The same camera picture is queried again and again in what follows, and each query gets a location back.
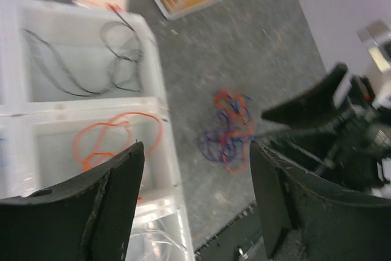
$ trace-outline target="white wall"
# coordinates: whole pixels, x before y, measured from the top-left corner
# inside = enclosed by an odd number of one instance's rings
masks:
[[[376,20],[391,24],[391,0],[300,0],[326,70],[345,62],[363,74],[370,56],[357,31]]]

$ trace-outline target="black cable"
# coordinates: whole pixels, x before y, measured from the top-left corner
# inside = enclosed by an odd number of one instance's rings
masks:
[[[142,61],[142,58],[143,58],[143,51],[142,51],[142,43],[141,43],[141,40],[138,36],[138,34],[136,33],[136,31],[130,26],[130,24],[128,22],[125,21],[125,19],[119,14],[117,13],[115,10],[113,10],[114,13],[123,21],[123,23],[119,22],[119,21],[111,21],[111,22],[108,22],[106,24],[104,24],[101,29],[100,29],[100,38],[102,40],[102,42],[104,43],[104,45],[106,46],[106,48],[114,54],[115,56],[115,59],[109,64],[109,67],[111,64],[113,64],[113,70],[112,72],[110,73],[109,70],[108,70],[108,75],[109,75],[109,85],[106,86],[103,90],[100,90],[98,92],[94,92],[94,91],[89,91],[87,90],[85,87],[83,87],[79,82],[78,80],[75,78],[74,74],[71,72],[71,70],[68,68],[68,66],[66,65],[66,63],[64,62],[63,58],[61,57],[61,55],[58,53],[58,51],[47,41],[44,41],[42,38],[40,38],[36,33],[30,31],[30,30],[27,30],[27,29],[23,29],[23,31],[26,34],[26,39],[27,39],[27,44],[30,48],[30,51],[32,53],[32,58],[34,60],[34,63],[37,65],[37,67],[40,69],[40,71],[46,76],[46,78],[48,79],[49,82],[51,82],[51,84],[58,90],[66,93],[66,94],[70,94],[70,95],[73,95],[73,96],[77,96],[77,97],[96,97],[96,96],[99,96],[99,95],[103,95],[103,94],[106,94],[112,90],[114,90],[114,88],[116,89],[120,89],[120,90],[126,90],[126,91],[130,91],[130,92],[138,92],[138,93],[142,93],[144,90],[143,90],[143,87],[142,87],[142,83],[141,83],[141,78],[140,78],[140,74],[139,74],[139,67],[140,67],[140,64],[141,64],[141,61]],[[137,41],[137,46],[138,48],[135,49],[135,50],[131,50],[129,51],[130,55],[132,53],[136,53],[136,58],[132,59],[124,54],[122,55],[118,55],[108,44],[107,40],[106,40],[106,36],[105,34],[107,34],[112,28],[116,27],[116,26],[125,26],[127,28],[129,28],[132,32],[133,32],[133,35],[134,35],[134,38],[136,39]],[[60,66],[60,68],[62,69],[62,71],[67,75],[67,78],[77,87],[79,88],[80,90],[88,93],[88,94],[77,94],[77,93],[73,93],[73,92],[70,92],[68,90],[66,90],[64,87],[62,87],[60,85],[60,83],[55,79],[55,77],[51,74],[51,72],[48,70],[48,67],[45,65],[45,62],[43,61],[43,58],[42,58],[42,54],[40,52],[40,50],[38,48],[36,48],[34,45],[35,43],[33,42],[33,39],[32,38],[35,38],[36,40],[38,40],[39,42],[41,42],[42,44],[44,44],[52,53],[54,59],[56,60],[57,64]],[[128,42],[130,40],[132,40],[132,38],[130,38],[128,41],[126,41],[122,47],[124,48],[125,45],[128,44]],[[38,51],[39,52],[39,56],[37,54],[34,54],[34,51]],[[120,83],[116,83],[115,82],[115,76],[116,76],[116,72],[117,72],[117,67],[119,66],[119,62],[121,60],[124,60],[124,61],[128,61],[128,62],[132,62],[135,64],[135,69],[134,69],[134,72],[133,74],[130,76],[129,79],[127,80],[124,80]],[[125,84],[128,84],[132,81],[136,80],[137,81],[137,85],[139,87],[139,90],[134,90],[134,89],[127,89],[127,88],[124,88],[122,87],[123,85]]]
[[[132,92],[143,92],[143,87],[142,87],[142,83],[141,83],[141,79],[140,79],[140,63],[141,63],[141,60],[143,58],[143,50],[142,50],[142,43],[140,41],[140,38],[139,36],[137,35],[136,31],[132,28],[132,26],[130,26],[130,24],[125,21],[125,19],[118,13],[114,10],[114,13],[117,14],[121,20],[123,21],[123,23],[119,22],[119,21],[111,21],[111,22],[108,22],[106,24],[103,25],[103,27],[100,29],[99,31],[99,34],[100,34],[100,39],[101,41],[103,42],[103,44],[106,46],[106,48],[112,53],[114,54],[117,58],[113,60],[113,63],[114,63],[114,70],[113,72],[111,73],[111,76],[110,76],[110,82],[111,84],[115,87],[115,88],[118,88],[118,89],[121,89],[121,90],[126,90],[126,91],[132,91]],[[117,26],[125,26],[127,28],[129,28],[131,31],[133,31],[134,33],[134,37],[137,41],[137,45],[138,45],[138,49],[136,50],[132,50],[131,52],[135,51],[137,52],[136,54],[136,58],[135,59],[131,59],[125,55],[118,55],[108,44],[107,40],[106,40],[106,36],[103,34],[104,32],[108,32],[110,29],[112,28],[115,28]],[[136,81],[138,83],[138,86],[140,88],[140,90],[133,90],[133,89],[127,89],[127,88],[123,88],[122,85],[124,84],[128,84],[130,81],[132,81],[132,77],[131,76],[129,79],[125,80],[125,81],[122,81],[120,84],[116,84],[115,81],[114,81],[114,76],[115,76],[115,69],[117,68],[116,65],[118,65],[118,62],[120,60],[124,60],[124,61],[129,61],[129,62],[134,62],[134,75],[135,75],[135,78],[136,78]]]

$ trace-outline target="storage bin compartment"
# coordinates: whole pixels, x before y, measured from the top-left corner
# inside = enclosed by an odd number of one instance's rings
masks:
[[[155,38],[143,18],[121,13],[129,28],[110,11],[26,3],[19,33],[29,102],[165,99]]]
[[[146,157],[144,174],[141,183],[141,195],[143,192],[156,189],[168,189],[178,183],[174,176],[172,150],[173,142],[169,136],[169,123],[161,122],[162,136],[158,140],[159,123],[141,115],[128,115],[113,123],[129,122],[127,129],[123,126],[106,127],[97,126],[86,131],[80,137],[76,149],[73,141],[76,135],[83,129],[98,122],[108,122],[112,117],[127,112],[125,110],[90,111],[79,113],[69,119],[56,120],[56,116],[36,115],[32,120],[26,119],[31,124],[32,140],[35,152],[35,169],[37,173],[36,189],[47,188],[68,180],[83,171],[85,159],[92,153],[103,128],[107,128],[100,148],[96,152],[118,154],[121,150],[136,141],[144,143],[145,154],[155,144],[156,147]],[[90,166],[105,162],[110,157],[96,156],[90,161]]]
[[[176,213],[148,222],[143,227],[133,226],[125,260],[193,260],[189,231],[183,227],[183,213],[178,209]]]

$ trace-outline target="white plastic bin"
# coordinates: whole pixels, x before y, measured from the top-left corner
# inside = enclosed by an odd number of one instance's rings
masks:
[[[2,12],[3,20],[15,20],[11,23],[7,22],[7,35],[11,35],[12,39],[3,43],[2,53],[7,63],[15,67],[16,80],[12,82],[13,89],[18,86],[21,91],[21,111],[31,113],[65,107],[69,110],[109,108],[118,104],[131,103],[136,97],[151,96],[166,102],[158,47],[155,37],[141,16],[121,14],[136,31],[141,46],[138,45],[134,33],[125,26],[109,27],[103,31],[107,43],[118,55],[134,59],[136,58],[134,51],[138,48],[142,51],[143,58],[139,66],[139,76],[143,92],[138,93],[116,89],[110,83],[108,72],[113,69],[116,56],[106,48],[101,40],[100,30],[109,23],[123,23],[114,12],[86,10],[38,0],[2,0],[2,7],[7,7]],[[55,53],[24,30],[48,42],[54,48]],[[70,81],[69,75],[62,70],[62,61],[83,88],[91,92],[101,92],[108,87],[111,90],[106,94],[92,97],[78,97],[64,93],[53,85],[47,75],[42,73],[37,65],[38,59],[58,84],[68,92],[88,95]],[[130,78],[134,68],[134,63],[120,61],[116,66],[114,80],[120,83]],[[133,82],[121,84],[121,86],[140,90],[134,79],[132,80]],[[65,105],[63,101],[74,103]]]
[[[134,227],[125,260],[194,260],[192,249],[186,246],[186,244],[191,243],[191,239],[188,238],[188,227],[181,225],[185,214],[186,212],[179,208],[174,214],[148,222],[142,227]],[[151,230],[160,230],[168,233],[177,246],[164,243],[167,241],[167,238],[155,232],[148,233]]]
[[[80,174],[83,162],[75,159],[73,141],[85,127],[107,122],[124,112],[150,114],[157,121],[132,114],[126,116],[127,130],[109,127],[99,151],[116,154],[136,140],[142,141],[147,151],[162,126],[161,140],[145,162],[133,228],[163,223],[162,228],[170,237],[186,247],[177,251],[173,247],[169,260],[193,261],[158,49],[144,19],[123,14],[142,42],[144,59],[139,74],[144,92],[116,89],[100,96],[76,97],[56,89],[32,62],[31,47],[22,36],[23,29],[50,42],[79,83],[97,91],[108,84],[108,65],[114,58],[101,41],[99,30],[107,22],[120,18],[114,12],[38,0],[0,0],[0,8],[0,198],[28,196]],[[110,36],[116,53],[122,54],[117,50],[126,38],[124,30]],[[58,82],[69,91],[77,91],[48,47],[42,44],[36,47],[41,49],[40,58]],[[126,74],[129,66],[120,65],[119,76]],[[99,128],[86,132],[80,140],[81,158],[92,152]]]

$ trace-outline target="red wire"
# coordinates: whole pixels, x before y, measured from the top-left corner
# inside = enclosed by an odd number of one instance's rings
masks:
[[[151,155],[152,151],[159,144],[159,142],[160,142],[160,140],[162,138],[162,135],[163,135],[163,124],[162,124],[161,120],[159,118],[157,118],[156,116],[153,116],[151,114],[147,114],[147,113],[144,113],[144,112],[139,112],[139,111],[124,112],[124,113],[121,113],[121,114],[113,117],[108,122],[98,122],[98,123],[94,123],[92,125],[89,125],[88,127],[86,127],[83,130],[81,130],[75,136],[75,138],[73,140],[73,143],[72,143],[73,157],[75,158],[75,160],[78,163],[80,163],[82,165],[83,171],[88,171],[89,169],[93,168],[94,166],[102,163],[105,157],[114,157],[115,156],[115,154],[113,154],[113,153],[100,152],[99,151],[100,145],[102,144],[103,139],[106,136],[106,133],[107,133],[109,127],[122,127],[122,126],[124,126],[126,132],[128,133],[128,139],[126,140],[126,143],[125,143],[125,145],[123,146],[123,148],[121,149],[120,152],[124,151],[127,147],[129,147],[131,145],[132,136],[131,136],[130,130],[128,129],[128,127],[130,125],[129,122],[126,121],[126,122],[115,123],[115,121],[120,119],[120,118],[122,118],[122,117],[125,117],[125,116],[128,116],[128,115],[132,115],[132,114],[137,114],[137,115],[140,115],[140,116],[151,117],[152,119],[155,119],[159,123],[159,133],[158,133],[158,136],[157,136],[156,140],[154,141],[154,143],[152,144],[152,146],[146,151],[146,153],[145,153],[145,160]],[[99,134],[99,137],[98,137],[97,141],[95,142],[91,153],[89,155],[87,155],[87,157],[85,159],[82,159],[81,155],[80,155],[80,152],[79,152],[80,140],[82,139],[82,137],[88,131],[90,131],[90,130],[96,128],[96,127],[100,127],[100,126],[103,126],[103,129],[101,130],[101,132]],[[99,158],[98,158],[98,160],[96,162],[93,162],[93,159],[96,156],[99,156]]]
[[[232,111],[232,101],[236,100],[239,102],[239,111]],[[222,154],[222,160],[228,169],[229,172],[232,174],[240,174],[246,169],[246,145],[249,142],[249,137],[252,136],[255,133],[255,123],[254,118],[251,114],[247,113],[247,105],[246,102],[243,99],[243,96],[239,92],[238,89],[229,89],[225,90],[223,89],[220,93],[218,93],[214,97],[214,105],[216,108],[224,110],[227,112],[229,116],[229,120],[232,124],[238,123],[239,126],[238,130],[231,131],[228,134],[225,133],[220,138],[220,144],[222,146],[222,149],[224,150],[224,147],[228,140],[238,137],[238,136],[244,136],[247,138],[246,142],[243,144],[242,149],[242,166],[239,169],[231,169],[227,162],[227,156],[223,153]]]

